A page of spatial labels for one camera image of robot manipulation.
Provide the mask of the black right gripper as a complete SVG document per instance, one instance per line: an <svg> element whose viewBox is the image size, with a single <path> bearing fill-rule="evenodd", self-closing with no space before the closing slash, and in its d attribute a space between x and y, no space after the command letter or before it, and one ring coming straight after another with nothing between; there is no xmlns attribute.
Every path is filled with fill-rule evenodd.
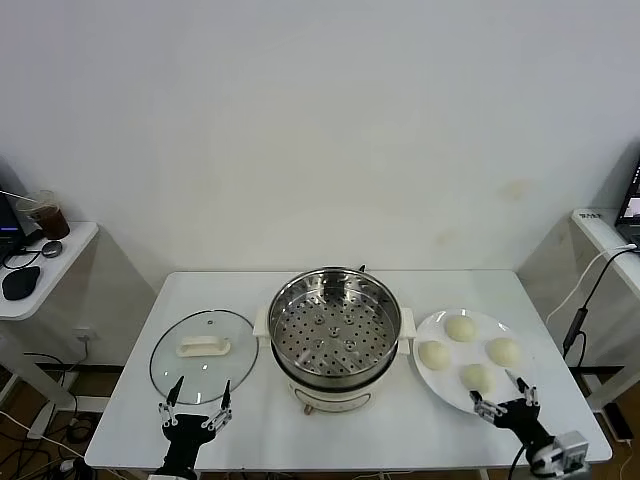
<svg viewBox="0 0 640 480"><path fill-rule="evenodd" d="M497 405L485 400L479 391L470 391L474 412L483 418L494 418L495 427L513 432L526 449L541 449L552 444L553 436L538 421L540 407L537 388L508 369L505 373L524 399Z"/></svg>

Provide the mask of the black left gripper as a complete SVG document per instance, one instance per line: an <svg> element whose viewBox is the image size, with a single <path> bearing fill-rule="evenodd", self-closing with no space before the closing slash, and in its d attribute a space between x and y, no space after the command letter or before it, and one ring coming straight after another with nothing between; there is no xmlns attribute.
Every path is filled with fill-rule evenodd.
<svg viewBox="0 0 640 480"><path fill-rule="evenodd" d="M215 439L215 430L223 429L232 419L231 380L228 379L217 411L208 417L178 414L176 406L184 377L181 376L169 390L166 399L158 404L162 433L169 448L160 467L161 473L194 473L200 447Z"/></svg>

